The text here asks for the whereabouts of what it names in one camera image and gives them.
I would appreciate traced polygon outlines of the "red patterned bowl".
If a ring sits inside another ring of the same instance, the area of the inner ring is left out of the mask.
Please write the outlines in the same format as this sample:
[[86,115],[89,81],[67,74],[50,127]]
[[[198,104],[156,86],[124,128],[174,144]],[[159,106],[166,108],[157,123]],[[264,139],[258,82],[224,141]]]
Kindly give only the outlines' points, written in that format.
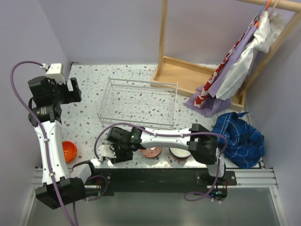
[[147,149],[141,149],[140,152],[144,157],[148,159],[154,159],[162,153],[162,150],[162,147],[152,147]]

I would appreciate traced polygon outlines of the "orange plastic bowl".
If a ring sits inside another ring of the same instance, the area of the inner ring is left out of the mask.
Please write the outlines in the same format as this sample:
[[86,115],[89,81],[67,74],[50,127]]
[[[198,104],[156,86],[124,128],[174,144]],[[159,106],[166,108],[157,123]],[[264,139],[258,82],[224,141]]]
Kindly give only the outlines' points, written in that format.
[[77,156],[77,147],[71,141],[63,141],[62,146],[63,146],[65,162],[70,163]]

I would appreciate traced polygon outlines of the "clear wire dish rack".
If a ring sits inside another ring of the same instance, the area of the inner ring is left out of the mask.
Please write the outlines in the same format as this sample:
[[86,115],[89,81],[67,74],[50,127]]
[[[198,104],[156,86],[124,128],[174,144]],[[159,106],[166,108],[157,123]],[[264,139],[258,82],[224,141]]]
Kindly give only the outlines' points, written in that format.
[[108,78],[97,116],[102,125],[127,122],[156,129],[175,124],[178,83]]

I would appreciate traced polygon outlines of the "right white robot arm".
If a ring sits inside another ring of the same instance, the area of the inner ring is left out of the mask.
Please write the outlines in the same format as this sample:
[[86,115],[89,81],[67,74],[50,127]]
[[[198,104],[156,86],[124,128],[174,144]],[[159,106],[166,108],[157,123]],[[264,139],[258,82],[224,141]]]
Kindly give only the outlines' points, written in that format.
[[153,147],[176,148],[189,152],[195,161],[205,164],[210,181],[220,185],[226,180],[225,166],[218,151],[218,134],[212,133],[200,124],[193,123],[188,129],[157,130],[126,124],[130,131],[111,126],[106,140],[123,149],[136,151]]

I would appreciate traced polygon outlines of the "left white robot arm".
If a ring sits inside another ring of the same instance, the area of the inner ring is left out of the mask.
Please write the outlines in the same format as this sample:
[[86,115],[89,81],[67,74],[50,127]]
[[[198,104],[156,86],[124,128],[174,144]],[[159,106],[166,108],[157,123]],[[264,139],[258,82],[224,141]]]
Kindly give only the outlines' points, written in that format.
[[66,83],[39,76],[28,81],[32,97],[28,118],[40,144],[43,175],[42,186],[35,190],[36,198],[51,209],[68,205],[88,197],[85,183],[97,181],[97,172],[91,161],[74,165],[69,171],[62,143],[61,105],[81,101],[76,78],[71,78],[73,90]]

